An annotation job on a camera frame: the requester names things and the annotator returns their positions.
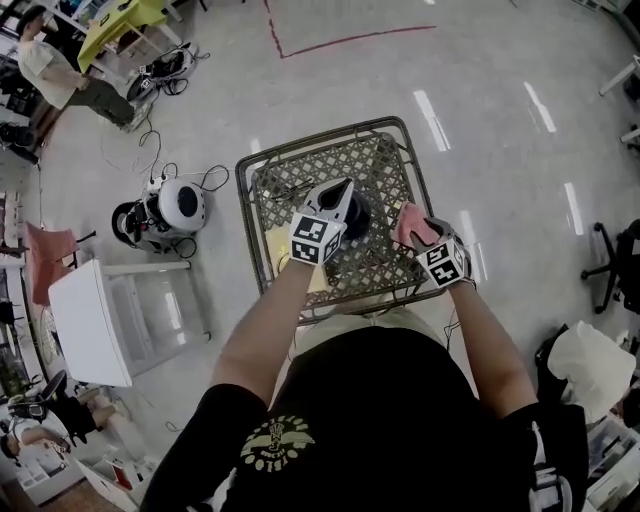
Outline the yellow table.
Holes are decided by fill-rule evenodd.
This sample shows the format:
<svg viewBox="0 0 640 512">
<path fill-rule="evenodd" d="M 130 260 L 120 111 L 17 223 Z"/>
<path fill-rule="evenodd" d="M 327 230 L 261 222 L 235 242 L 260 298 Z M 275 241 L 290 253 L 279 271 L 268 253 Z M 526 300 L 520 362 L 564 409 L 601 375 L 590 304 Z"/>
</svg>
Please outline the yellow table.
<svg viewBox="0 0 640 512">
<path fill-rule="evenodd" d="M 86 72 L 105 45 L 132 28 L 165 24 L 165 3 L 166 0 L 116 0 L 102 17 L 93 20 L 77 57 L 80 71 Z"/>
</svg>

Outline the black and white wheeled robot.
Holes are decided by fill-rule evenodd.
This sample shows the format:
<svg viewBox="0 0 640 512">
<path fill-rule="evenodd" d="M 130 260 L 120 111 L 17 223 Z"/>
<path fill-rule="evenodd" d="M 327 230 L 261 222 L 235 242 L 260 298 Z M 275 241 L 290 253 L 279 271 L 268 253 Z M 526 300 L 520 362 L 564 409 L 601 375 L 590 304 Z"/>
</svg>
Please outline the black and white wheeled robot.
<svg viewBox="0 0 640 512">
<path fill-rule="evenodd" d="M 164 85 L 187 79 L 197 64 L 190 43 L 166 51 L 150 64 L 139 67 L 139 72 L 129 87 L 126 99 L 139 102 Z"/>
</svg>

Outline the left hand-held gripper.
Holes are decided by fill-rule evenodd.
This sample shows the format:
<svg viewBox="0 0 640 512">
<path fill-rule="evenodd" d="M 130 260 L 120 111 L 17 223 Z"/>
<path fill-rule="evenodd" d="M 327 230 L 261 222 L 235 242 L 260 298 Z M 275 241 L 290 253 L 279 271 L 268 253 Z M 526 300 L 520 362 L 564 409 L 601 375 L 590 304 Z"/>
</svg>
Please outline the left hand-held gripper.
<svg viewBox="0 0 640 512">
<path fill-rule="evenodd" d="M 341 245 L 354 190 L 350 178 L 335 178 L 309 191 L 290 226 L 290 258 L 323 266 Z"/>
</svg>

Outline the person's right forearm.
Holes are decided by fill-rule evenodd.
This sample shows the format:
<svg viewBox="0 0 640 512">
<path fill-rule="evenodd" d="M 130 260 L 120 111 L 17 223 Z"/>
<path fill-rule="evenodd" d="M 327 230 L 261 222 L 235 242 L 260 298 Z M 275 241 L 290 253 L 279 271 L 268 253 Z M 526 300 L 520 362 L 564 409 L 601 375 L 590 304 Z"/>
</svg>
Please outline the person's right forearm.
<svg viewBox="0 0 640 512">
<path fill-rule="evenodd" d="M 448 288 L 480 401 L 498 417 L 537 402 L 520 351 L 473 284 Z"/>
</svg>

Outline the pink chair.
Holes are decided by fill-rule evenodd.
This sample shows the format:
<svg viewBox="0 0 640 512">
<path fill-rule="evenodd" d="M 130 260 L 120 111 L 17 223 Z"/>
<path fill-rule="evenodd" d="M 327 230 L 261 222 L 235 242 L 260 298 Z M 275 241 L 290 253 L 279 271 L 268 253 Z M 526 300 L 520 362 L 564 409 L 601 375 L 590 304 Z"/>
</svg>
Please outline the pink chair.
<svg viewBox="0 0 640 512">
<path fill-rule="evenodd" d="M 26 226 L 26 266 L 34 304 L 49 307 L 49 288 L 78 266 L 79 244 L 97 235 L 96 231 L 76 239 L 71 230 L 47 231 L 30 222 Z"/>
</svg>

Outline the black eyeglasses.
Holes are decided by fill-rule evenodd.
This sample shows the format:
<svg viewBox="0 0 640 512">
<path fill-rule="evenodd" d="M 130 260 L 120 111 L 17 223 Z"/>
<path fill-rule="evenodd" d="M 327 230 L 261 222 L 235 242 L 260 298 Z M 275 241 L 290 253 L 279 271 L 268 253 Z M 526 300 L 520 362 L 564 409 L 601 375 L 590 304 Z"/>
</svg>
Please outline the black eyeglasses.
<svg viewBox="0 0 640 512">
<path fill-rule="evenodd" d="M 314 187 L 315 182 L 312 179 L 307 179 L 294 186 L 285 187 L 281 192 L 274 193 L 271 199 L 276 202 L 292 201 L 300 195 L 307 194 Z"/>
</svg>

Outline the white desk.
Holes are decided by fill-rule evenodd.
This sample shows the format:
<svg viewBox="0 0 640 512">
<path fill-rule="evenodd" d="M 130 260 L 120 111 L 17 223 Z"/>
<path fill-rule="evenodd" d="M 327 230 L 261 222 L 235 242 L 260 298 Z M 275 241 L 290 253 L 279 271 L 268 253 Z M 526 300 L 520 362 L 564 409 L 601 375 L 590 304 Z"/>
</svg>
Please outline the white desk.
<svg viewBox="0 0 640 512">
<path fill-rule="evenodd" d="M 640 56 L 634 55 L 630 64 L 624 67 L 620 72 L 618 72 L 613 78 L 607 81 L 599 89 L 599 95 L 605 96 L 615 86 L 624 82 L 627 78 L 629 78 L 632 74 L 634 74 L 638 70 L 640 70 Z"/>
</svg>

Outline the black round container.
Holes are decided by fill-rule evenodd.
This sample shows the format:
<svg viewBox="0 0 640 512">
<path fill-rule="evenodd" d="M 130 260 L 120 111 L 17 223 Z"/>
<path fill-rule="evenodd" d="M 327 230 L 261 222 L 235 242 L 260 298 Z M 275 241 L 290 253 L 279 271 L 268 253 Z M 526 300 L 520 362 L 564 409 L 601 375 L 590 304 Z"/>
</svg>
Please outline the black round container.
<svg viewBox="0 0 640 512">
<path fill-rule="evenodd" d="M 347 241 L 359 240 L 369 230 L 371 208 L 368 200 L 357 190 L 351 196 L 344 222 L 346 229 L 343 238 Z"/>
</svg>

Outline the white plastic bag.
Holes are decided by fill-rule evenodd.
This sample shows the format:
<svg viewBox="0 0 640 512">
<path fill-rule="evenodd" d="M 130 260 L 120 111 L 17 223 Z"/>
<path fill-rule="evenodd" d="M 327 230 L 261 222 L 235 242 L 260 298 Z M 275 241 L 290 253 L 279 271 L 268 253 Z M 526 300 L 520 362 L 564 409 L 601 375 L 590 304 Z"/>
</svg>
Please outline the white plastic bag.
<svg viewBox="0 0 640 512">
<path fill-rule="evenodd" d="M 547 368 L 566 383 L 561 401 L 582 407 L 586 422 L 594 424 L 625 396 L 636 358 L 592 325 L 579 321 L 555 340 Z"/>
</svg>

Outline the person's black t-shirt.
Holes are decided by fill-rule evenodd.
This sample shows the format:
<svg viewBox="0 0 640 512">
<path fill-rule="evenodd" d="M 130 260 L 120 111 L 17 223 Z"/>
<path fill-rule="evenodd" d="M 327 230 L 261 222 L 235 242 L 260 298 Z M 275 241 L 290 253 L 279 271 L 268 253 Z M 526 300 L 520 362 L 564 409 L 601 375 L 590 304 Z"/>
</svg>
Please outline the person's black t-shirt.
<svg viewBox="0 0 640 512">
<path fill-rule="evenodd" d="M 140 512 L 188 512 L 223 482 L 221 512 L 582 512 L 587 479 L 580 407 L 499 418 L 440 343 L 369 327 L 297 356 L 272 405 L 211 387 Z"/>
</svg>

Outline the pink cloth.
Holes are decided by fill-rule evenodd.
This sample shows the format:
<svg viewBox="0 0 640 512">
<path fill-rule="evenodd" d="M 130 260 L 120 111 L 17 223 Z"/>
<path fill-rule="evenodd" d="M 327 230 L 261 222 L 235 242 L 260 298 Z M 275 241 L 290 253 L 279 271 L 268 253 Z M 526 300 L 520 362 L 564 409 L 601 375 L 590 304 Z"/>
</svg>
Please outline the pink cloth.
<svg viewBox="0 0 640 512">
<path fill-rule="evenodd" d="M 410 232 L 415 231 L 425 244 L 429 246 L 438 242 L 439 237 L 425 222 L 426 214 L 414 203 L 405 201 L 399 211 L 391 238 L 394 242 L 405 247 L 413 248 Z"/>
</svg>

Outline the person's beige trousers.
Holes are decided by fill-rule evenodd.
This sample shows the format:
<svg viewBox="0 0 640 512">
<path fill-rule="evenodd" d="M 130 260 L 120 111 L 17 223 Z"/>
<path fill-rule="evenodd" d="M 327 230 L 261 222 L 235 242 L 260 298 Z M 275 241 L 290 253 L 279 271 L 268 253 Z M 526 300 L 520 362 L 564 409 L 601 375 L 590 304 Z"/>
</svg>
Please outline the person's beige trousers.
<svg viewBox="0 0 640 512">
<path fill-rule="evenodd" d="M 371 315 L 342 313 L 332 315 L 309 327 L 300 336 L 296 336 L 297 352 L 306 352 L 332 338 L 368 327 L 408 329 L 427 336 L 442 346 L 445 345 L 436 332 L 416 313 L 406 307 L 397 307 Z"/>
</svg>

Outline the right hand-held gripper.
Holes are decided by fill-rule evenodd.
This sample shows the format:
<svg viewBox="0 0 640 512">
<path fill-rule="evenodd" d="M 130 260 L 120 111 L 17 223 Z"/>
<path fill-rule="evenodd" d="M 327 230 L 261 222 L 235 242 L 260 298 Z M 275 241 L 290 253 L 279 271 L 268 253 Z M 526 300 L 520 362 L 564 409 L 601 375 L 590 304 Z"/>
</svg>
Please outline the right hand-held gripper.
<svg viewBox="0 0 640 512">
<path fill-rule="evenodd" d="M 428 278 L 438 289 L 461 281 L 471 281 L 471 261 L 462 240 L 453 234 L 452 226 L 439 218 L 428 217 L 426 224 L 444 239 L 429 247 L 415 232 L 410 232 L 410 239 L 415 250 L 425 250 L 417 255 L 417 261 L 425 270 Z"/>
</svg>

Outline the white table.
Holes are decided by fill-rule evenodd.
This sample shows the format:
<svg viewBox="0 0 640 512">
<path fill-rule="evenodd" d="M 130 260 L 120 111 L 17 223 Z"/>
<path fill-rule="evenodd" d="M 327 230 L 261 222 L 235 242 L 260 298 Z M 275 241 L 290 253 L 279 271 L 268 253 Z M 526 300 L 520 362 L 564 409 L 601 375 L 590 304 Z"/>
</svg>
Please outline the white table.
<svg viewBox="0 0 640 512">
<path fill-rule="evenodd" d="M 211 339 L 186 260 L 107 265 L 94 258 L 55 282 L 49 298 L 77 381 L 131 387 Z"/>
</svg>

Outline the yellow board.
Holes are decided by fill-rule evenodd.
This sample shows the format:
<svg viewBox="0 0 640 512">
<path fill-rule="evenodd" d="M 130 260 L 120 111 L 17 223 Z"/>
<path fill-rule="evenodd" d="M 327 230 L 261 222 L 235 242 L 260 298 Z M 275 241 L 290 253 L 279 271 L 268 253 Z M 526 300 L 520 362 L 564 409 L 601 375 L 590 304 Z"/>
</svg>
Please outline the yellow board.
<svg viewBox="0 0 640 512">
<path fill-rule="evenodd" d="M 271 261 L 273 275 L 277 277 L 289 260 L 289 236 L 290 224 L 272 228 L 265 233 L 267 249 Z M 314 269 L 309 287 L 309 293 L 319 293 L 329 290 L 325 269 L 316 267 Z"/>
</svg>

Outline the white domed wheeled robot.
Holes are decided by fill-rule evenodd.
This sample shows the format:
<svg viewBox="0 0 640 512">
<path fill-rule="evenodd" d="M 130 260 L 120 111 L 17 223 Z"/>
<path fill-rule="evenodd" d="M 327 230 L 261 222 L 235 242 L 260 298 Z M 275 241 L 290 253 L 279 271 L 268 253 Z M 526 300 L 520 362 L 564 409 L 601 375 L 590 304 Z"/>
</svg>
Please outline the white domed wheeled robot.
<svg viewBox="0 0 640 512">
<path fill-rule="evenodd" d="M 125 245 L 163 254 L 195 235 L 205 221 L 202 188 L 164 176 L 149 180 L 137 200 L 119 205 L 112 214 L 111 227 Z"/>
</svg>

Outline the black office chair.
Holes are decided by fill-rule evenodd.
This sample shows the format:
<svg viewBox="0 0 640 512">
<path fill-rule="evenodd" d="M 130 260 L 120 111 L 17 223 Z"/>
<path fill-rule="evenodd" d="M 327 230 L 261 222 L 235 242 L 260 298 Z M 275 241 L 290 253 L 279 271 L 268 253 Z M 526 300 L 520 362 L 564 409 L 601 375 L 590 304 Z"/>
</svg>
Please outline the black office chair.
<svg viewBox="0 0 640 512">
<path fill-rule="evenodd" d="M 583 282 L 597 275 L 608 275 L 604 298 L 594 307 L 594 313 L 602 314 L 611 300 L 619 302 L 623 297 L 624 308 L 640 315 L 640 219 L 620 232 L 615 244 L 601 222 L 593 225 L 593 231 L 601 235 L 608 255 L 605 265 L 580 273 Z"/>
</svg>

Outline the person's left forearm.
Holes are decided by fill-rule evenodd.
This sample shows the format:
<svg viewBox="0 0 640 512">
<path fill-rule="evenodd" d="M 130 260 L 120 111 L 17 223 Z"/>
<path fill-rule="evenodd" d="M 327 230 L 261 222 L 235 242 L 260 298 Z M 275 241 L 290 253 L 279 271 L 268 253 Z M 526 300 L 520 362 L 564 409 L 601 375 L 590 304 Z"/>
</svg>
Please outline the person's left forearm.
<svg viewBox="0 0 640 512">
<path fill-rule="evenodd" d="M 236 385 L 271 403 L 313 272 L 309 264 L 287 262 L 233 330 L 214 366 L 214 385 Z"/>
</svg>

